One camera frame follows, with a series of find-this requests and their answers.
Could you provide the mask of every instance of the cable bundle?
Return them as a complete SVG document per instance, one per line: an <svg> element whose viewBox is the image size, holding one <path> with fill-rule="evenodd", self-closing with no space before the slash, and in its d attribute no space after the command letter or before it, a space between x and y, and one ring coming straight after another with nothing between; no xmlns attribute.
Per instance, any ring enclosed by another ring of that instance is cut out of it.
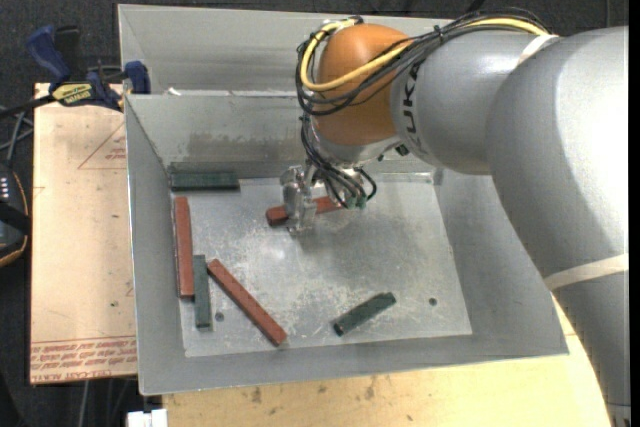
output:
<svg viewBox="0 0 640 427"><path fill-rule="evenodd" d="M312 141L309 140L311 116L330 116L348 107L362 105L387 88L399 73L419 66L436 48L463 34L484 30L510 30L536 35L549 33L537 18L524 11L471 13L444 27L434 27L431 32L397 41L359 68L328 82L316 83L313 80L313 66L316 52L321 43L330 39L336 31L348 29L360 23L363 23L362 18L350 17L345 20L329 22L311 34L309 39L298 47L298 64L295 76L298 102L305 113L301 118L303 122L301 130L302 145L309 163L316 169L312 182L315 183L317 180L322 179L328 190L333 194L334 199L344 208L354 208L356 206L363 208L366 202L375 195L376 184L361 167L354 168L360 176L369 182L371 192L367 194L356 177L345 169L332 164L328 159L323 158L312 144ZM331 98L324 96L327 91L335 90L345 83L368 73L370 75L354 89ZM375 86L385 77L387 78L381 85ZM374 86L377 89L373 93L365 99L357 100L363 91Z"/></svg>

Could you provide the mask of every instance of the cardboard sheet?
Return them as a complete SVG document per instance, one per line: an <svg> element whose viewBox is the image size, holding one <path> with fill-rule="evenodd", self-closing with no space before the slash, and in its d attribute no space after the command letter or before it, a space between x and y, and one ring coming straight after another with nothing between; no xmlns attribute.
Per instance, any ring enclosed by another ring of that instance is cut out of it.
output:
<svg viewBox="0 0 640 427"><path fill-rule="evenodd" d="M124 116L59 104L34 116L29 380L134 375Z"/></svg>

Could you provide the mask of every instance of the robotic arm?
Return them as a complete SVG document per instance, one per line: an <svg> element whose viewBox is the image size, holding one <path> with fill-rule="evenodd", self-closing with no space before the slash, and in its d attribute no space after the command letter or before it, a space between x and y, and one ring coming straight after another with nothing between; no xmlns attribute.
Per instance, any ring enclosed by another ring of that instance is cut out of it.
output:
<svg viewBox="0 0 640 427"><path fill-rule="evenodd" d="M319 181L337 207L364 208L376 185L363 167L390 150L491 175L612 418L630 424L628 28L560 38L517 12L476 13L408 37L353 17L298 51L307 161L281 180L289 229L312 226Z"/></svg>

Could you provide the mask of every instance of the sheet metal tray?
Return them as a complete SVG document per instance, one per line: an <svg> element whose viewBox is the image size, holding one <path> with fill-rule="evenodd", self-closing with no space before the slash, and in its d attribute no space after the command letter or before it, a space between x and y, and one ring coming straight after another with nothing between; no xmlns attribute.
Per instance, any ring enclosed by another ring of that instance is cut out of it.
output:
<svg viewBox="0 0 640 427"><path fill-rule="evenodd" d="M277 177L303 160L299 107L280 94L127 97L143 394L327 379L566 351L551 296L491 180L412 157L368 170L364 211L291 236L267 226ZM167 168L233 170L239 191L190 194L194 252L219 258L289 334L275 349L211 280L214 330L176 292ZM378 292L398 303L339 338L330 322Z"/></svg>

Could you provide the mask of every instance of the blue clamp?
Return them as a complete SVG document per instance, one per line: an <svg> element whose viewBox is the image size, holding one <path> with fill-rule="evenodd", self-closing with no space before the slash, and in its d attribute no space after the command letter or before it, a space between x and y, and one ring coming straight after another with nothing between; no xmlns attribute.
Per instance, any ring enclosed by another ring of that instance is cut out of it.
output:
<svg viewBox="0 0 640 427"><path fill-rule="evenodd" d="M103 83L95 71L89 72L84 82L68 82L71 71L55 47L53 34L53 26L47 25L36 30L27 40L29 54L54 76L54 81L49 84L49 95L68 107L96 105L121 110L122 95ZM132 93L151 93L149 74L140 61L128 62L122 77L131 80Z"/></svg>

